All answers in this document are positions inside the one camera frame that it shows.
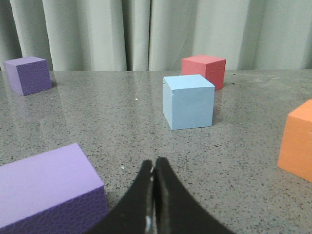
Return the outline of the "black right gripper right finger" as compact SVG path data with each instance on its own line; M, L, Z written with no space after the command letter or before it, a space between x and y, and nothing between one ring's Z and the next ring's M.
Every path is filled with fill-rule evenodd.
M164 157L156 160L154 192L159 234L233 233L193 199Z

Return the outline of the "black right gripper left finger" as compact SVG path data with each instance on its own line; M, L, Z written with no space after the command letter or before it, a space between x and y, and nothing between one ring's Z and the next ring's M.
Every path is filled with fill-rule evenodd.
M131 187L89 234L151 234L153 232L153 163L143 161Z

